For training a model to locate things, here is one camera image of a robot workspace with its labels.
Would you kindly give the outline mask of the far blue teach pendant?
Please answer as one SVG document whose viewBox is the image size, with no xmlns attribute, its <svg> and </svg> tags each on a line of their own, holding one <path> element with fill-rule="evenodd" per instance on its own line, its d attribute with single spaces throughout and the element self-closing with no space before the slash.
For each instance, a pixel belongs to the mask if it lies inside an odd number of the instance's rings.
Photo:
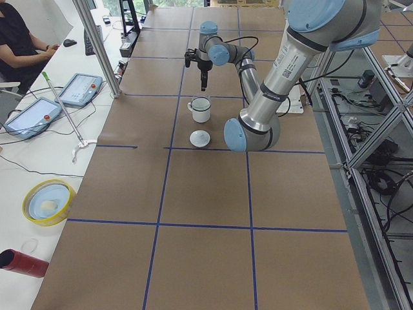
<svg viewBox="0 0 413 310">
<path fill-rule="evenodd" d="M 75 73 L 59 94 L 65 106 L 84 107 L 99 92 L 103 78 L 84 73 Z"/>
</svg>

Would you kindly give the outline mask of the black keyboard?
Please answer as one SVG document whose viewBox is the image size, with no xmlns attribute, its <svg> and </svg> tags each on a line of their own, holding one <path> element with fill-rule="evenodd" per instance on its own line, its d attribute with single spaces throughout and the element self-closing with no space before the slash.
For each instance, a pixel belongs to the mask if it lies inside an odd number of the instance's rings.
<svg viewBox="0 0 413 310">
<path fill-rule="evenodd" d="M 97 33 L 99 34 L 99 38 L 101 39 L 101 41 L 103 41 L 103 31 L 102 31 L 102 26 L 101 25 L 96 25 L 96 30 Z M 84 43 L 85 43 L 85 55 L 86 56 L 91 56 L 94 55 L 94 48 L 92 46 L 92 42 L 86 32 L 86 30 L 84 30 Z"/>
</svg>

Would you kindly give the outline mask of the near blue teach pendant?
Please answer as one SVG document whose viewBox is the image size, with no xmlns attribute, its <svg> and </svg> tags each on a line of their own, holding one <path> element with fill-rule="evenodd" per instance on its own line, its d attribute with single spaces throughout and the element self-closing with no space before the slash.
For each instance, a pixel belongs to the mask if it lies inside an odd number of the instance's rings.
<svg viewBox="0 0 413 310">
<path fill-rule="evenodd" d="M 7 121 L 5 130 L 10 135 L 30 139 L 42 133 L 61 112 L 60 104 L 50 99 L 39 98 Z"/>
</svg>

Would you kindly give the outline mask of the red cylinder tube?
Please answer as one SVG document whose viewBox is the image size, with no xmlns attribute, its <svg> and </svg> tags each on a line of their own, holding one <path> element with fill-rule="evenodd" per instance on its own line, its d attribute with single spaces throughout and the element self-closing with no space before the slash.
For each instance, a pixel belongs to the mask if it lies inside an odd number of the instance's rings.
<svg viewBox="0 0 413 310">
<path fill-rule="evenodd" d="M 48 266 L 47 261 L 13 249 L 1 252 L 1 269 L 6 271 L 42 278 L 46 274 Z"/>
</svg>

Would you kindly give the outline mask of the blue teach pendant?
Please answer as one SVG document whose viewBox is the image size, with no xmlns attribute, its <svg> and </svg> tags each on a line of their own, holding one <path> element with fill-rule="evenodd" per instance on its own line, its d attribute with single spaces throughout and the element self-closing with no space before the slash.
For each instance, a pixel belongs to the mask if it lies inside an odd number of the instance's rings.
<svg viewBox="0 0 413 310">
<path fill-rule="evenodd" d="M 42 133 L 61 112 L 60 104 L 50 99 L 39 98 L 7 121 L 5 130 L 10 135 L 30 139 Z"/>
<path fill-rule="evenodd" d="M 65 106 L 84 107 L 99 92 L 103 78 L 84 73 L 75 73 L 59 94 Z"/>
</svg>

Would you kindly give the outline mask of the long grabber stick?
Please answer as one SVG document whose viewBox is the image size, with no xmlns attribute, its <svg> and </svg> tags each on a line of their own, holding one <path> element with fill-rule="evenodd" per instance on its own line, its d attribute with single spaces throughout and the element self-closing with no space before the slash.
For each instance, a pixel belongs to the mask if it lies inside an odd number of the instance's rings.
<svg viewBox="0 0 413 310">
<path fill-rule="evenodd" d="M 65 114 L 67 120 L 69 121 L 70 125 L 72 126 L 78 140 L 79 143 L 77 144 L 77 146 L 74 147 L 73 151 L 72 151 L 72 163 L 75 164 L 77 161 L 77 153 L 79 152 L 79 150 L 81 149 L 85 149 L 87 148 L 89 145 L 97 145 L 97 140 L 96 139 L 84 139 L 81 135 L 81 133 L 79 132 L 76 124 L 74 123 L 73 119 L 71 118 L 69 112 L 67 111 L 64 103 L 62 102 L 61 98 L 59 97 L 59 95 L 57 94 L 54 85 L 52 84 L 50 78 L 48 77 L 47 73 L 45 71 L 42 71 L 42 75 L 45 79 L 45 81 L 47 82 L 49 88 L 51 89 L 52 93 L 55 96 L 55 99 L 57 100 L 57 102 L 59 103 L 59 105 L 62 108 L 63 113 Z"/>
</svg>

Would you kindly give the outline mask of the white mug lid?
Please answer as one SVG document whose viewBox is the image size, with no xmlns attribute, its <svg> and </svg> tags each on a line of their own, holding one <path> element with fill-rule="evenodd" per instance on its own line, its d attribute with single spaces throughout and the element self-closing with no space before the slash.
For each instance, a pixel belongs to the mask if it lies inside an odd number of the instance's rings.
<svg viewBox="0 0 413 310">
<path fill-rule="evenodd" d="M 210 143 L 210 134 L 205 130 L 195 130 L 190 134 L 189 141 L 194 147 L 203 148 Z"/>
</svg>

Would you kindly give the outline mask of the aluminium frame post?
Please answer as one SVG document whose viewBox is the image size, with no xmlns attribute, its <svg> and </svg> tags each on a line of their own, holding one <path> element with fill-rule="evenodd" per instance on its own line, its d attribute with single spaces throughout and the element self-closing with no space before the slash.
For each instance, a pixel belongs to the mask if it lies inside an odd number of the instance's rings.
<svg viewBox="0 0 413 310">
<path fill-rule="evenodd" d="M 73 0 L 73 3 L 87 32 L 87 35 L 92 42 L 94 52 L 106 78 L 106 82 L 110 87 L 112 96 L 114 99 L 116 99 L 119 97 L 121 90 L 119 88 L 119 83 L 112 71 L 112 66 L 104 48 L 104 44 L 102 43 L 100 35 L 98 34 L 98 31 L 96 29 L 96 24 L 94 22 L 92 13 L 90 12 L 90 9 L 88 8 L 88 5 L 85 1 Z"/>
</svg>

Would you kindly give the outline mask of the aluminium side rail frame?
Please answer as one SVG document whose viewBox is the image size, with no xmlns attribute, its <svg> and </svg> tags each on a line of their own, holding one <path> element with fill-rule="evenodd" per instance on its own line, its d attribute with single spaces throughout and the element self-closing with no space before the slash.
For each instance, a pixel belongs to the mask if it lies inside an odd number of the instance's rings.
<svg viewBox="0 0 413 310">
<path fill-rule="evenodd" d="M 373 309 L 412 308 L 412 71 L 400 52 L 325 52 L 317 121 Z"/>
</svg>

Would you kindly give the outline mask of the seated person black shirt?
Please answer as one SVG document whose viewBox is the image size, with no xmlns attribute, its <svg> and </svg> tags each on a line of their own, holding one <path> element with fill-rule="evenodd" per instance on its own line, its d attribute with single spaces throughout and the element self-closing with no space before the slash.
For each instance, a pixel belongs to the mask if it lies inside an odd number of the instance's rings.
<svg viewBox="0 0 413 310">
<path fill-rule="evenodd" d="M 20 83 L 18 93 L 27 93 L 58 48 L 34 36 L 20 13 L 1 1 L 1 75 Z"/>
</svg>

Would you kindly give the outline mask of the yellow tape roll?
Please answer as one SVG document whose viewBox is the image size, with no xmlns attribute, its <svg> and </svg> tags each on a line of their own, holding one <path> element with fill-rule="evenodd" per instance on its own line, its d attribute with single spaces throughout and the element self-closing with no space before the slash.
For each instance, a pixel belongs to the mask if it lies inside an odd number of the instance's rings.
<svg viewBox="0 0 413 310">
<path fill-rule="evenodd" d="M 70 212 L 76 191 L 63 180 L 43 181 L 32 188 L 22 204 L 24 217 L 42 227 L 56 225 Z"/>
</svg>

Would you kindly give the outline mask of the white enamel mug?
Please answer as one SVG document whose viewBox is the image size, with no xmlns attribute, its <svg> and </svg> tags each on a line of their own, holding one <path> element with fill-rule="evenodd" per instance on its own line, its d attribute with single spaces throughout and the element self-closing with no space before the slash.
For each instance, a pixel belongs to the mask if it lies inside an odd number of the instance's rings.
<svg viewBox="0 0 413 310">
<path fill-rule="evenodd" d="M 192 119 L 197 123 L 206 123 L 210 119 L 211 102 L 203 98 L 190 101 L 187 108 L 192 113 Z"/>
</svg>

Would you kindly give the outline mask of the black computer mouse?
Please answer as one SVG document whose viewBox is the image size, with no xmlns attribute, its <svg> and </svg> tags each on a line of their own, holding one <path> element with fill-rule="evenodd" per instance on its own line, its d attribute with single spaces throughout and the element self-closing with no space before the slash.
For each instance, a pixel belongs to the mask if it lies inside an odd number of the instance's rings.
<svg viewBox="0 0 413 310">
<path fill-rule="evenodd" d="M 72 47 L 72 46 L 74 46 L 74 45 L 76 45 L 76 44 L 77 44 L 77 41 L 74 40 L 74 39 L 65 39 L 65 40 L 63 41 L 63 46 L 66 47 L 66 48 Z"/>
</svg>

